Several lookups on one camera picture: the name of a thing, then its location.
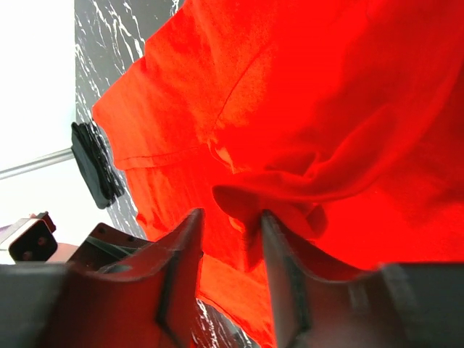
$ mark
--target metal pole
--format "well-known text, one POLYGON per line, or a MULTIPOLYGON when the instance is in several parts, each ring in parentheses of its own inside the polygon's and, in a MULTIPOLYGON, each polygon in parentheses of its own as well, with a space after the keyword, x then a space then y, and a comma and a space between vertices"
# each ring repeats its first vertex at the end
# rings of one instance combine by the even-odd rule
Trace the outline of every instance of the metal pole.
POLYGON ((11 178, 19 174, 32 172, 33 170, 48 167, 49 165, 55 165, 64 161, 68 161, 74 158, 74 154, 71 149, 65 149, 58 152, 47 154, 46 156, 33 159, 32 161, 26 162, 16 167, 11 167, 6 170, 0 170, 0 180, 11 178))

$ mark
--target marble pattern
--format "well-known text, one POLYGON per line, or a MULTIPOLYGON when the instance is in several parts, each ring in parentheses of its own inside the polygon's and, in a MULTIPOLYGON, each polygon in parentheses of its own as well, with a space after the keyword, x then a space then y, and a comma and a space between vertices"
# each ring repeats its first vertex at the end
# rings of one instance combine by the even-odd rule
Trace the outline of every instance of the marble pattern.
MULTIPOLYGON (((144 53, 146 40, 182 5, 180 0, 75 0, 75 63, 77 122, 95 123, 91 108, 100 96, 144 53)), ((93 136, 113 163, 104 132, 95 125, 93 136)), ((144 238, 136 222, 136 207, 124 173, 115 169, 125 194, 108 209, 115 227, 144 238)), ((256 347, 247 335, 212 307, 198 301, 194 333, 199 347, 256 347)))

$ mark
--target red shirt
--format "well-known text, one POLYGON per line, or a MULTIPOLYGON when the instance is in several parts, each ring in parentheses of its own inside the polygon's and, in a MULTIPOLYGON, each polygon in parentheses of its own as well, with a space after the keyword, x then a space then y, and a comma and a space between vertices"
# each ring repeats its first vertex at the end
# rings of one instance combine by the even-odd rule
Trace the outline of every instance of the red shirt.
POLYGON ((464 260, 463 18, 462 0, 187 0, 95 105, 150 239, 206 209, 199 298, 262 347, 262 209, 359 268, 464 260))

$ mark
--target black cloth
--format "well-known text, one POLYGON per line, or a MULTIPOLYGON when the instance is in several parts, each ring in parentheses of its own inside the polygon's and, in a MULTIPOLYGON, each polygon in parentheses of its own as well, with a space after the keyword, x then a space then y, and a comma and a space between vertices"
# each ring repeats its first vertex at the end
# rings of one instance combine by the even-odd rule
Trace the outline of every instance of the black cloth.
POLYGON ((73 123, 71 149, 80 174, 99 209, 109 207, 117 197, 123 195, 123 185, 109 165, 108 153, 96 126, 73 123))

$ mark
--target red fabric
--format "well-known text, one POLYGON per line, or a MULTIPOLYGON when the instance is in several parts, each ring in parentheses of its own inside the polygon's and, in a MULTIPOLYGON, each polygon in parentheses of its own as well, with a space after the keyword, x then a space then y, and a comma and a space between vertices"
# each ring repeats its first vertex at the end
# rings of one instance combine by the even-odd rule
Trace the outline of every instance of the red fabric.
POLYGON ((262 209, 360 268, 464 261, 463 18, 462 0, 187 0, 94 107, 149 238, 206 208, 199 296, 263 347, 262 209))

